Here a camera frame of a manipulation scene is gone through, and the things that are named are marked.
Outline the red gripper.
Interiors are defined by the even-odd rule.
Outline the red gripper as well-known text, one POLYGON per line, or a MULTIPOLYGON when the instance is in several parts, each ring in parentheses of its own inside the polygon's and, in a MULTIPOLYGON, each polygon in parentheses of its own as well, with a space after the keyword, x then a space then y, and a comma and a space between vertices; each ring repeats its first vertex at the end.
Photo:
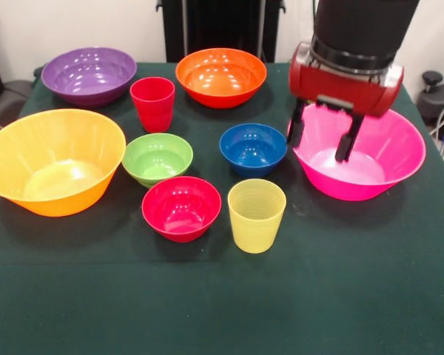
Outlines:
POLYGON ((341 71, 319 61, 310 44, 299 43, 289 69, 289 89, 298 99, 289 122, 287 145, 300 145, 305 101, 344 109, 351 125, 340 138, 335 160, 348 162, 364 115, 380 117, 387 112, 400 91, 403 77, 404 67, 399 64, 390 64, 378 74, 341 71))

